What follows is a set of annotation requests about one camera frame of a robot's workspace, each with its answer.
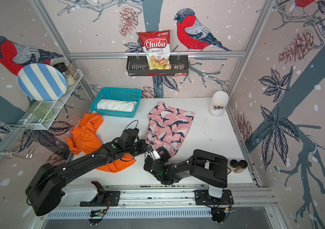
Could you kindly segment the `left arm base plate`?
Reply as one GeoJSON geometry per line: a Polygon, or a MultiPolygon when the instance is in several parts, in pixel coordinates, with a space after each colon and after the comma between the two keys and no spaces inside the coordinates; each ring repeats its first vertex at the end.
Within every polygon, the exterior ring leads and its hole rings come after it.
{"type": "Polygon", "coordinates": [[[81,201],[80,207],[117,207],[120,199],[120,191],[99,192],[91,201],[81,201]]]}

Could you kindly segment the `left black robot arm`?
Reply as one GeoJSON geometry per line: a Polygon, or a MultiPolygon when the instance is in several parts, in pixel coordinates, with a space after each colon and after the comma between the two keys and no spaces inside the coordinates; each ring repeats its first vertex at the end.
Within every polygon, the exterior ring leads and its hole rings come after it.
{"type": "Polygon", "coordinates": [[[139,130],[125,129],[120,137],[103,144],[96,151],[76,160],[52,166],[42,165],[25,190],[27,204],[32,206],[36,216],[43,216],[54,210],[61,202],[62,188],[76,178],[107,164],[121,160],[125,155],[132,157],[147,152],[139,130]]]}

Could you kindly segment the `pink patterned garment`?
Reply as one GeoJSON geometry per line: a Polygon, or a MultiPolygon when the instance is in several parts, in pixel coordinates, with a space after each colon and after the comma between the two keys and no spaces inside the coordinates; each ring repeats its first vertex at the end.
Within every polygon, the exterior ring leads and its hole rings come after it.
{"type": "Polygon", "coordinates": [[[175,156],[191,129],[194,116],[193,111],[159,102],[148,114],[146,144],[151,145],[159,155],[167,152],[170,157],[175,156]]]}

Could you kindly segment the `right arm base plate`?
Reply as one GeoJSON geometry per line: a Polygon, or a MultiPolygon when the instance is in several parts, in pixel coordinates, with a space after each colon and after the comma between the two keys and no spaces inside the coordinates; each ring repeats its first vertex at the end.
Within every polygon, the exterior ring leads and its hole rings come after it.
{"type": "Polygon", "coordinates": [[[220,198],[209,195],[208,190],[198,189],[194,191],[196,205],[205,206],[220,206],[234,205],[233,195],[231,190],[224,189],[220,198]]]}

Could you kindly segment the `white shorts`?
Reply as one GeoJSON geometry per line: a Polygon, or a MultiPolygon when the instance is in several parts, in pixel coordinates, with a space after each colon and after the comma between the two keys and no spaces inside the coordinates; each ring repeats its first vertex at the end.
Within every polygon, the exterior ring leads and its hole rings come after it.
{"type": "Polygon", "coordinates": [[[136,108],[136,101],[121,101],[102,99],[97,105],[97,110],[109,110],[118,112],[133,112],[136,108]]]}

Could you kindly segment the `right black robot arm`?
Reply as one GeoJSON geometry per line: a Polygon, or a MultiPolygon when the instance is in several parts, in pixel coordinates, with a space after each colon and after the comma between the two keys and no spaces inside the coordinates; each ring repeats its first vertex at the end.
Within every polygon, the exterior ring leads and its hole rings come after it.
{"type": "Polygon", "coordinates": [[[208,194],[211,197],[222,198],[223,190],[227,188],[228,174],[231,172],[226,157],[196,149],[191,157],[180,163],[169,164],[170,158],[167,149],[155,150],[149,146],[144,170],[166,186],[187,177],[195,177],[209,185],[208,194]]]}

